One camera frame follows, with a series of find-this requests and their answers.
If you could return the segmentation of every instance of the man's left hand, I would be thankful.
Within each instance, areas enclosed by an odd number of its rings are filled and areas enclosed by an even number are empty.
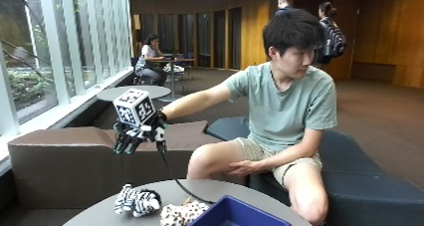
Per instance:
[[[263,163],[260,161],[244,160],[228,164],[228,175],[246,176],[255,172],[263,171]]]

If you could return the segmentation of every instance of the blue box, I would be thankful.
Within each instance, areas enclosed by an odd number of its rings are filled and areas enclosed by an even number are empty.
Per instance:
[[[190,226],[291,226],[260,209],[224,195]]]

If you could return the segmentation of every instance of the dark blue sofa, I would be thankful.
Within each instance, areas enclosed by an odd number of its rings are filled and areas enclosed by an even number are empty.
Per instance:
[[[222,140],[246,137],[247,117],[218,119],[207,134]],[[424,191],[409,181],[389,176],[349,135],[327,130],[319,155],[329,200],[327,225],[424,225]],[[251,175],[248,187],[289,205],[287,193],[271,173]]]

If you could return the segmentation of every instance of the green t-shirt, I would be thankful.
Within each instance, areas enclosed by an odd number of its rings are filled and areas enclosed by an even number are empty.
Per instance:
[[[223,82],[231,98],[248,98],[250,138],[280,152],[301,141],[304,129],[336,126],[335,86],[331,77],[313,67],[305,76],[279,91],[270,62],[250,66]]]

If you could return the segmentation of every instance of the fiducial marker cube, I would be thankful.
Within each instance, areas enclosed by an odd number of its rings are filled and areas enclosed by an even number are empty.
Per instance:
[[[145,121],[155,113],[155,107],[149,98],[149,92],[129,89],[114,99],[119,121],[134,127],[141,127]]]

